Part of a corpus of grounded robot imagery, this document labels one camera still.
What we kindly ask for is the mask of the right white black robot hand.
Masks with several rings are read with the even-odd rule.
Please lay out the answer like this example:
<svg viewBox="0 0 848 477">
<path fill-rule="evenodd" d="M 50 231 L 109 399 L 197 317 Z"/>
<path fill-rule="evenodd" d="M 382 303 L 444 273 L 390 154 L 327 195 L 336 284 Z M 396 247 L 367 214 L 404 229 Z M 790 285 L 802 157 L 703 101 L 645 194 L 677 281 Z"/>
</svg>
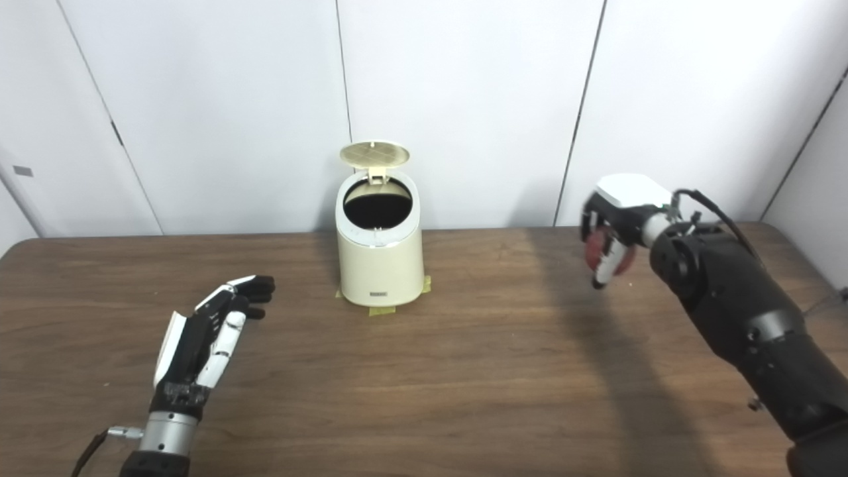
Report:
<svg viewBox="0 0 848 477">
<path fill-rule="evenodd" d="M 602 290 L 623 271 L 634 247 L 650 250 L 678 220 L 670 202 L 670 191 L 643 174 L 612 174 L 596 182 L 580 217 L 580 239 L 586 251 L 593 246 L 597 250 L 587 260 L 594 289 Z"/>
</svg>

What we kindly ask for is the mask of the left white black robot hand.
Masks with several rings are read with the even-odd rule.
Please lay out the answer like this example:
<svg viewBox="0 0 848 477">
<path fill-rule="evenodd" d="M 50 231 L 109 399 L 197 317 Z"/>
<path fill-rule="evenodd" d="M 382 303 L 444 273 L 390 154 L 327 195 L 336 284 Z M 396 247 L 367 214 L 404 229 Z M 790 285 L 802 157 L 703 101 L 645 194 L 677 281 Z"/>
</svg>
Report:
<svg viewBox="0 0 848 477">
<path fill-rule="evenodd" d="M 272 300 L 275 289 L 272 276 L 237 278 L 212 291 L 191 316 L 173 312 L 158 353 L 151 412 L 199 419 L 245 324 L 266 316 L 262 305 Z"/>
</svg>

